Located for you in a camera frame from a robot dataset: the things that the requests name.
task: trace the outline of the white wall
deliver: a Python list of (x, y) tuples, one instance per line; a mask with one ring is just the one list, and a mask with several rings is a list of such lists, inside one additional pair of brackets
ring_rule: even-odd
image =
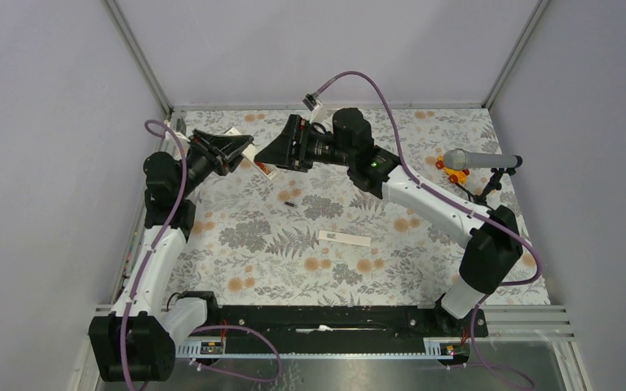
[(161, 119), (101, 1), (0, 1), (0, 390), (65, 389)]
[[(173, 105), (300, 104), (366, 72), (392, 102), (481, 103), (536, 0), (121, 0)], [(376, 103), (362, 80), (328, 103)]]
[(552, 2), (492, 117), (593, 387), (626, 389), (626, 2)]

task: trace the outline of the gray microphone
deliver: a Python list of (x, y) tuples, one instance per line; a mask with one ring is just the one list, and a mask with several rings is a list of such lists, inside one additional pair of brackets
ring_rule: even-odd
[(517, 155), (468, 152), (464, 149), (457, 148), (445, 153), (443, 163), (445, 167), (454, 170), (516, 169), (522, 165), (522, 157)]

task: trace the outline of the gray leaf pattern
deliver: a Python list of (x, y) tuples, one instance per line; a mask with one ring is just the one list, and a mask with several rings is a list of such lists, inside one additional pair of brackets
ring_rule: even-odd
[[(376, 144), (396, 153), (395, 137), (382, 110), (361, 110)], [(256, 147), (281, 131), (299, 111), (187, 112), (189, 130), (221, 134), (235, 126)], [(394, 110), (405, 157), (418, 173), (465, 197), (435, 168), (445, 151), (460, 147), (499, 153), (488, 112)], [(332, 129), (328, 119), (324, 125)], [(475, 169), (464, 185), (480, 192), (490, 173)], [(463, 250), (440, 229), (397, 204), (359, 191), (337, 166), (315, 164), (308, 173), (280, 171), (272, 180), (248, 161), (226, 177), (211, 175), (189, 196), (196, 223), (179, 256), (166, 295), (182, 290), (215, 292), (220, 303), (242, 305), (420, 305), (435, 301), (457, 276)], [(528, 238), (517, 197), (505, 178), (489, 204), (509, 206)], [(317, 231), (371, 238), (371, 247), (317, 240)], [(531, 254), (508, 274), (534, 272)], [(500, 288), (486, 304), (548, 304), (543, 280)]]

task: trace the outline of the yellow toy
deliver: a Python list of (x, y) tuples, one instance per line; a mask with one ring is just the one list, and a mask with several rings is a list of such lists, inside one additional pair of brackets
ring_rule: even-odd
[(438, 167), (438, 169), (441, 169), (445, 171), (445, 173), (447, 173), (447, 178), (450, 180), (450, 182), (460, 183), (462, 185), (466, 183), (466, 176), (469, 175), (469, 170), (463, 169), (462, 171), (455, 171), (454, 169), (449, 169), (448, 167), (445, 167), (442, 156), (438, 156), (438, 160), (435, 161), (435, 166)]

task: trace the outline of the floral tablecloth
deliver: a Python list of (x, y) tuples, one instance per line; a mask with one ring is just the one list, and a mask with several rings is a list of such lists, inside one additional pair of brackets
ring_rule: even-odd
[[(264, 147), (282, 130), (286, 110), (187, 112), (188, 131), (221, 134), (232, 126)], [(382, 110), (362, 110), (376, 144), (396, 153), (394, 135)], [(500, 152), (488, 111), (394, 110), (404, 153), (421, 175), (455, 194), (435, 159), (461, 147)], [(329, 120), (325, 124), (331, 129)], [(465, 187), (479, 193), (487, 169), (474, 169)], [(170, 278), (166, 295), (214, 291), (232, 305), (420, 305), (432, 304), (457, 276), (463, 250), (415, 211), (357, 190), (346, 169), (315, 164), (307, 174), (282, 171), (272, 181), (244, 161), (226, 177), (210, 176), (190, 195), (196, 223)], [(297, 205), (287, 206), (284, 202)], [(509, 206), (527, 229), (505, 178), (489, 204)], [(317, 231), (372, 238), (370, 247), (318, 241)], [(530, 254), (507, 279), (535, 271)], [(531, 286), (500, 288), (487, 304), (549, 304), (543, 279)]]

